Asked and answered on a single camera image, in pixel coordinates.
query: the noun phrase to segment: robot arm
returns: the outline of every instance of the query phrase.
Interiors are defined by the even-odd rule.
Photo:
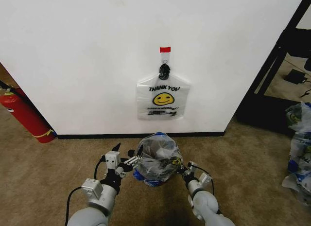
[[[120,158],[120,144],[102,157],[106,162],[106,177],[99,181],[87,179],[81,189],[88,197],[88,208],[77,211],[68,222],[68,226],[108,226],[115,197],[120,191],[121,180],[126,172],[138,166],[142,157],[140,147],[137,155],[130,158]]]
[[[235,226],[230,219],[220,213],[215,196],[204,190],[204,187],[211,181],[211,177],[207,173],[202,173],[198,180],[194,177],[196,164],[190,162],[189,167],[188,170],[181,165],[177,173],[182,175],[189,190],[188,201],[193,214],[199,220],[204,220],[206,226]]]
[[[130,159],[120,158],[119,147],[120,144],[101,159],[106,162],[105,179],[101,181],[87,179],[81,186],[88,197],[88,208],[74,213],[68,226],[108,226],[122,178],[125,177],[126,172],[142,162],[142,147],[136,156],[129,155],[132,157]],[[206,226],[235,226],[231,220],[220,214],[215,196],[204,190],[204,187],[211,181],[211,177],[207,173],[203,173],[199,179],[194,177],[196,167],[194,162],[190,162],[189,169],[181,164],[177,171],[182,175],[189,190],[188,200],[194,215],[204,220]]]

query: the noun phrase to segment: brown carpet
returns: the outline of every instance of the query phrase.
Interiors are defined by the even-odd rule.
[[[63,225],[69,192],[93,177],[96,162],[118,142],[121,153],[140,139],[73,139],[40,144],[0,107],[0,225]],[[214,177],[222,212],[237,226],[305,226],[310,210],[281,187],[290,138],[236,122],[223,137],[175,138],[185,161],[193,160]],[[99,176],[104,166],[100,166]],[[70,215],[86,207],[76,192]],[[192,214],[180,176],[161,187],[136,181],[129,173],[111,226],[201,226]]]

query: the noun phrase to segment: plastic bag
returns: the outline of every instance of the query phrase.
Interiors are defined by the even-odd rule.
[[[288,171],[282,186],[297,191],[297,198],[311,206],[311,104],[294,105],[286,109],[289,128],[296,131],[291,141]]]
[[[160,186],[182,163],[179,148],[173,139],[161,132],[141,140],[138,148],[141,145],[143,145],[142,163],[134,170],[133,175],[149,186]]]
[[[170,74],[166,80],[156,75],[137,83],[138,119],[172,120],[184,115],[190,85]]]

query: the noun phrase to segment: fire extinguisher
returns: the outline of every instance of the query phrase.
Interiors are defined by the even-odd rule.
[[[41,143],[52,141],[54,131],[38,113],[20,88],[7,88],[0,103]]]

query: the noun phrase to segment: smiley face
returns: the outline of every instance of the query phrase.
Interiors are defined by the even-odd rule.
[[[152,103],[155,105],[167,105],[167,104],[173,104],[175,101],[174,97],[166,92],[160,93],[154,97],[152,100]]]

